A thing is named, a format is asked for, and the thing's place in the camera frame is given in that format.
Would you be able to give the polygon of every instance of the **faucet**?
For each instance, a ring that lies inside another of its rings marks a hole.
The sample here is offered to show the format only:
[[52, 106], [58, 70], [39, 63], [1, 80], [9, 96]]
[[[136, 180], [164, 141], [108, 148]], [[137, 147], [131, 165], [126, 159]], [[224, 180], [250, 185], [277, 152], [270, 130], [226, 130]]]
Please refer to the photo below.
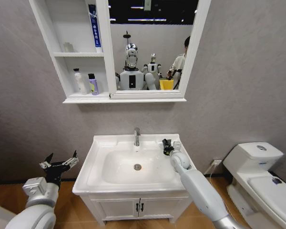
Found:
[[140, 146], [140, 141], [139, 141], [139, 136], [140, 136], [140, 129], [136, 127], [134, 129], [134, 145], [135, 146]]

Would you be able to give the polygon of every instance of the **person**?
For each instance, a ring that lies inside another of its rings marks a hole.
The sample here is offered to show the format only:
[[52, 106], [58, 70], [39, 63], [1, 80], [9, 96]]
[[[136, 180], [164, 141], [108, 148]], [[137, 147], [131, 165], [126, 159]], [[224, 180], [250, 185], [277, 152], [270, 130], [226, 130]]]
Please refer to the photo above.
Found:
[[184, 41], [184, 54], [178, 55], [175, 61], [173, 62], [172, 66], [170, 67], [170, 70], [167, 72], [167, 78], [173, 78], [174, 80], [174, 89], [178, 89], [178, 86], [176, 84], [178, 83], [178, 80], [180, 79], [181, 72], [183, 70], [185, 58], [186, 58], [186, 52], [187, 47], [190, 43], [190, 36], [185, 39]]

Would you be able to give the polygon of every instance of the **cabinet door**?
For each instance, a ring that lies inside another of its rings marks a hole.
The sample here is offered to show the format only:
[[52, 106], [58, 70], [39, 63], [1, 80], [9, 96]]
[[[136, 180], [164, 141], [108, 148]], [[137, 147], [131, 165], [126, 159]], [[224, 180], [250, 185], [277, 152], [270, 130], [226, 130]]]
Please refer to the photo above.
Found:
[[93, 200], [103, 220], [132, 219], [139, 214], [139, 198]]
[[184, 198], [141, 198], [139, 217], [148, 219], [172, 218], [180, 201], [184, 201]]

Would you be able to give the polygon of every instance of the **sink drain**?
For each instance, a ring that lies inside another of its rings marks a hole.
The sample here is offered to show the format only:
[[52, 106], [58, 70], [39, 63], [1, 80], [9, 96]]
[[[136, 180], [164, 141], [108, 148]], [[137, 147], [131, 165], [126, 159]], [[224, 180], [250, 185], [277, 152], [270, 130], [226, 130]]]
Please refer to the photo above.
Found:
[[142, 168], [142, 166], [140, 164], [135, 164], [133, 166], [134, 170], [140, 170]]

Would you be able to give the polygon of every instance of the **toilet tank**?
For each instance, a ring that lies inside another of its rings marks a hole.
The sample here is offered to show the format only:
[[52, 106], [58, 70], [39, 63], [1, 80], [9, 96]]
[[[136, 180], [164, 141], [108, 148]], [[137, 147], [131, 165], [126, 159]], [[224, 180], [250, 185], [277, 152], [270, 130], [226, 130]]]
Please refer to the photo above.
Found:
[[283, 153], [267, 142], [242, 143], [224, 159], [224, 166], [234, 172], [257, 173], [270, 169]]

